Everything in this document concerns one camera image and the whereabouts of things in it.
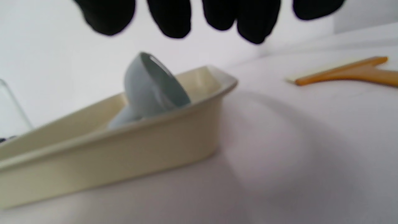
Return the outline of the person's right hand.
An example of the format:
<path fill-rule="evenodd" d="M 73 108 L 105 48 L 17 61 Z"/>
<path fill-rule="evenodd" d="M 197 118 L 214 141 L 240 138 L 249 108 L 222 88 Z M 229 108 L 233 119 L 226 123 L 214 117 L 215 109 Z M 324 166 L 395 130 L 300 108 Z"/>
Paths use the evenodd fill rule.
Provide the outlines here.
<path fill-rule="evenodd" d="M 96 32 L 113 36 L 123 31 L 135 14 L 134 0 L 75 0 L 86 23 Z M 191 31 L 189 0 L 148 0 L 149 12 L 167 37 L 182 39 Z M 203 0 L 204 17 L 216 30 L 237 24 L 238 33 L 253 44 L 262 44 L 272 33 L 280 13 L 280 0 Z M 296 17 L 308 21 L 339 10 L 343 0 L 294 0 Z"/>

